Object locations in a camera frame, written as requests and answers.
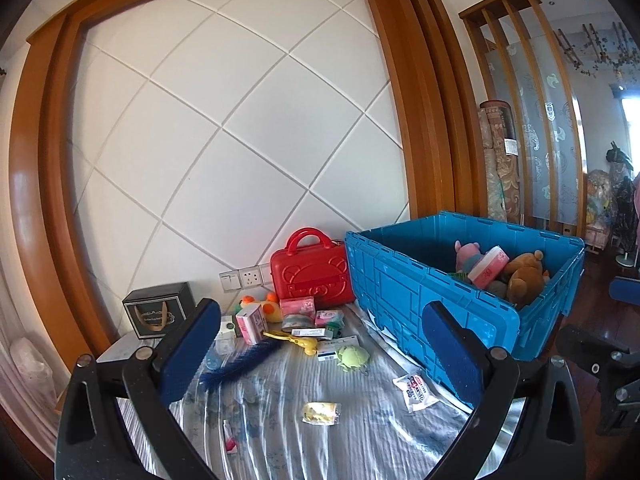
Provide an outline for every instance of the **green toy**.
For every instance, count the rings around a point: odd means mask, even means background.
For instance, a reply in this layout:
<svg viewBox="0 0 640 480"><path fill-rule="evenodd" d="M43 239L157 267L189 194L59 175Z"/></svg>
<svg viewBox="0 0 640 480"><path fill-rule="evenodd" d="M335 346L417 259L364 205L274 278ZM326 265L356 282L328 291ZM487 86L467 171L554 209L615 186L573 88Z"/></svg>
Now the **green toy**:
<svg viewBox="0 0 640 480"><path fill-rule="evenodd" d="M360 346L343 346L335 351L338 356L338 366L343 370L357 370L369 360L369 352Z"/></svg>

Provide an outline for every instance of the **blue storage bin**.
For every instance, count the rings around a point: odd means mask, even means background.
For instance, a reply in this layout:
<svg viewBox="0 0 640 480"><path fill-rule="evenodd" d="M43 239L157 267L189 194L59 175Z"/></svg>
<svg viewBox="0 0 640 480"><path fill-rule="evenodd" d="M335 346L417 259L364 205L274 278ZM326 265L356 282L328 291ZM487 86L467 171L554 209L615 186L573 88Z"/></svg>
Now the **blue storage bin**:
<svg viewBox="0 0 640 480"><path fill-rule="evenodd" d="M517 312L511 303L447 273L455 271L454 243L478 242L485 253L500 245L510 258L543 251L551 279L540 296ZM379 328L387 328L429 377L454 391L422 333L422 308L441 301L463 327L488 347L516 359L535 359L562 312L571 311L584 262L584 242L487 218L443 211L438 215L346 236L353 291Z"/></svg>

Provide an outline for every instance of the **brown teddy bear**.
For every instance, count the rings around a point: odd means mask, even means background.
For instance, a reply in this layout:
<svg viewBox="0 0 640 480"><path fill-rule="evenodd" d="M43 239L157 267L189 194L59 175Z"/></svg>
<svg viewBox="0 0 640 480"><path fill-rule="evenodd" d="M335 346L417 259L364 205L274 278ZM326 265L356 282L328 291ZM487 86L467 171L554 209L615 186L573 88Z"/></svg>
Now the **brown teddy bear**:
<svg viewBox="0 0 640 480"><path fill-rule="evenodd" d="M524 253L504 267L504 275L509 279L507 301L521 310L533 303L549 280L548 270L542 271L542 251Z"/></svg>

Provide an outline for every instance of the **metal bolt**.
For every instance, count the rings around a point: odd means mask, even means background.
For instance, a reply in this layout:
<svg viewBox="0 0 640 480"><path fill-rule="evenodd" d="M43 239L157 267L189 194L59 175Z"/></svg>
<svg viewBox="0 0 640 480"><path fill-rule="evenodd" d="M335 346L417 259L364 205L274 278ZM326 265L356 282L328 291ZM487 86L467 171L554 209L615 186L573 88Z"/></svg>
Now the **metal bolt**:
<svg viewBox="0 0 640 480"><path fill-rule="evenodd" d="M153 349L150 346L143 346L142 348L138 348L136 350L136 359L140 361L146 361L153 354Z"/></svg>
<svg viewBox="0 0 640 480"><path fill-rule="evenodd" d="M504 361L507 358L507 351L504 348L500 348L499 346L494 346L491 348L491 357L496 359L497 361Z"/></svg>
<svg viewBox="0 0 640 480"><path fill-rule="evenodd" d="M564 366L564 359L562 359L559 355L554 355L551 358L551 364L556 368L562 368Z"/></svg>
<svg viewBox="0 0 640 480"><path fill-rule="evenodd" d="M82 354L79 358L78 361L76 361L76 365L78 365L80 368L84 368L85 366L88 366L89 364L91 364L91 361L94 358L91 357L89 354Z"/></svg>
<svg viewBox="0 0 640 480"><path fill-rule="evenodd" d="M619 400L619 402L624 402L628 396L629 392L626 388L618 388L616 390L616 399Z"/></svg>

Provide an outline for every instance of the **black gift box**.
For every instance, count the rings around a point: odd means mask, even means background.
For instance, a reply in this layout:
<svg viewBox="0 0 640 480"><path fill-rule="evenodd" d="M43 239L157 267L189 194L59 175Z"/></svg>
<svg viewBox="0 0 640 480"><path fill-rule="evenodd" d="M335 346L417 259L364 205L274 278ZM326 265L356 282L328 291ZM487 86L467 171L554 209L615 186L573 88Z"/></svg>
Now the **black gift box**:
<svg viewBox="0 0 640 480"><path fill-rule="evenodd" d="M189 283L170 283L132 290L122 300L138 339L162 337L196 308Z"/></svg>

